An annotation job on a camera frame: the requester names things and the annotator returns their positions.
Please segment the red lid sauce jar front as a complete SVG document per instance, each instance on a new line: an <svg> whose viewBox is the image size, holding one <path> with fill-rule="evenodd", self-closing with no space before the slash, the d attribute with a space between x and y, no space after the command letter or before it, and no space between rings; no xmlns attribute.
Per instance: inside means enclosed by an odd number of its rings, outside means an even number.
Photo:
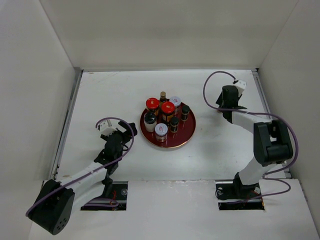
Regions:
<svg viewBox="0 0 320 240"><path fill-rule="evenodd" d="M146 109L157 117L159 114L160 101L155 97L150 97L145 102Z"/></svg>

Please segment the red lid sauce jar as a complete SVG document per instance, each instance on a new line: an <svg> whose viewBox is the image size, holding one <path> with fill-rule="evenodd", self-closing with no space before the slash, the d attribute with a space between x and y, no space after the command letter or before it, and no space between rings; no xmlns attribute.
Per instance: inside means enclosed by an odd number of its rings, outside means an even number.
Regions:
<svg viewBox="0 0 320 240"><path fill-rule="evenodd" d="M145 102L146 109L157 117L159 114L160 101L155 97L150 97Z"/></svg>
<svg viewBox="0 0 320 240"><path fill-rule="evenodd" d="M170 102L166 101L161 106L161 115L162 121L167 125L170 123L171 118L174 116L175 113L175 105Z"/></svg>

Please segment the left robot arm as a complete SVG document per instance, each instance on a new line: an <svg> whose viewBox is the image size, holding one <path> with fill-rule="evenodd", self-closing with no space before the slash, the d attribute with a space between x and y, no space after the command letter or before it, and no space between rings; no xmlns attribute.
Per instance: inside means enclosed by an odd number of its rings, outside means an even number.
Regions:
<svg viewBox="0 0 320 240"><path fill-rule="evenodd" d="M104 134L103 124L109 118L98 121L95 127L105 141L98 156L82 171L57 181L48 180L41 188L34 204L27 210L26 217L55 236L67 225L74 210L81 207L97 207L91 201L95 198L108 199L112 195L111 175L132 148L138 131L135 123L122 119L118 124L124 131L113 129Z"/></svg>

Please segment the black cap pepper shaker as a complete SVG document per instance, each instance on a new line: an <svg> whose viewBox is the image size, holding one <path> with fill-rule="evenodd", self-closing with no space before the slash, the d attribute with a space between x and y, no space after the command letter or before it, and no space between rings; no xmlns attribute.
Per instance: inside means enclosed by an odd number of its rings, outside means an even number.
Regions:
<svg viewBox="0 0 320 240"><path fill-rule="evenodd" d="M184 105L181 108L181 121L182 122L186 122L188 117L189 117L189 113L190 113L190 107L188 105Z"/></svg>
<svg viewBox="0 0 320 240"><path fill-rule="evenodd" d="M174 116L170 120L170 131L172 133L176 133L178 131L178 126L179 126L179 118Z"/></svg>

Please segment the red lid sauce jar back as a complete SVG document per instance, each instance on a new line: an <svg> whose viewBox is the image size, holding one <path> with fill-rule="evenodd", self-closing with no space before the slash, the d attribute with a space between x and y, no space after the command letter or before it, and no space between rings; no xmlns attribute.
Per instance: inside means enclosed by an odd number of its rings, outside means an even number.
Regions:
<svg viewBox="0 0 320 240"><path fill-rule="evenodd" d="M171 118L174 116L175 113L175 105L170 102L166 101L161 106L161 115L162 121L167 125L170 123Z"/></svg>

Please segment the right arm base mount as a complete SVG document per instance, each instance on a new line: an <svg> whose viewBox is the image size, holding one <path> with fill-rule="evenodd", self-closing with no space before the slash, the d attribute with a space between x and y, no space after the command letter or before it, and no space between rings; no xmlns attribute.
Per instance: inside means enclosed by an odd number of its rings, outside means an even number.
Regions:
<svg viewBox="0 0 320 240"><path fill-rule="evenodd" d="M236 190L232 181L217 181L215 187L220 211L265 210L261 198L251 200L262 195L259 183L240 191Z"/></svg>

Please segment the yellow label oil bottle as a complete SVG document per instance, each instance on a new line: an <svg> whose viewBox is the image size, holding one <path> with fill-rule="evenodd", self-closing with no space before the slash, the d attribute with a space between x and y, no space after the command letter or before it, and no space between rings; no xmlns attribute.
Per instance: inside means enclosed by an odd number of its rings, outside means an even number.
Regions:
<svg viewBox="0 0 320 240"><path fill-rule="evenodd" d="M165 102L167 101L167 96L166 96L166 92L165 92L165 91L161 91L161 92L160 92L159 101L160 101L161 103L165 103Z"/></svg>

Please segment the white lid sauce jar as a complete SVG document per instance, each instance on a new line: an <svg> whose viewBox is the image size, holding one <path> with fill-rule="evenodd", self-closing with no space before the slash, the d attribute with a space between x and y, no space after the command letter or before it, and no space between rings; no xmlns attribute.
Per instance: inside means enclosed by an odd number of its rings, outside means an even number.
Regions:
<svg viewBox="0 0 320 240"><path fill-rule="evenodd" d="M174 105L174 115L177 115L181 107L181 99L178 96L172 96L169 101Z"/></svg>
<svg viewBox="0 0 320 240"><path fill-rule="evenodd" d="M158 142L164 143L167 141L167 135L168 135L168 127L164 123L159 123L155 126L154 129L155 132L155 138Z"/></svg>

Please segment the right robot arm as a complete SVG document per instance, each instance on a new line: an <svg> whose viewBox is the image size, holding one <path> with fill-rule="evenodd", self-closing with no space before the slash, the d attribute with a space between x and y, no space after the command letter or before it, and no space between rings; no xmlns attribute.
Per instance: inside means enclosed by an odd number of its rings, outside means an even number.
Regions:
<svg viewBox="0 0 320 240"><path fill-rule="evenodd" d="M237 172L231 190L237 198L245 198L255 190L259 180L277 164L292 158L294 151L286 124L249 113L239 106L239 90L234 85L222 87L216 104L222 109L222 116L229 123L253 134L253 158L248 165Z"/></svg>

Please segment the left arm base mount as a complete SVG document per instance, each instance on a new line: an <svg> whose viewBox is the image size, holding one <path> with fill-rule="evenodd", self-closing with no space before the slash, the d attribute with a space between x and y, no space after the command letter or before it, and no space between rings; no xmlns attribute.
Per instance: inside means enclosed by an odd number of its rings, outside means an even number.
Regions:
<svg viewBox="0 0 320 240"><path fill-rule="evenodd" d="M102 181L104 186L96 196L80 208L81 211L125 211L129 184L127 181L113 181L110 177Z"/></svg>

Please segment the black cap white shaker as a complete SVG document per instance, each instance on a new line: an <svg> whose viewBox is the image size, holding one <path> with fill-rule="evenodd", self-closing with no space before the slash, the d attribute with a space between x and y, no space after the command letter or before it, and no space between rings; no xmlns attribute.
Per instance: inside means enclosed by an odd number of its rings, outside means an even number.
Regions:
<svg viewBox="0 0 320 240"><path fill-rule="evenodd" d="M155 127L157 125L157 116L153 112L148 111L144 115L143 121L144 121L145 129L148 132L152 133L155 131Z"/></svg>

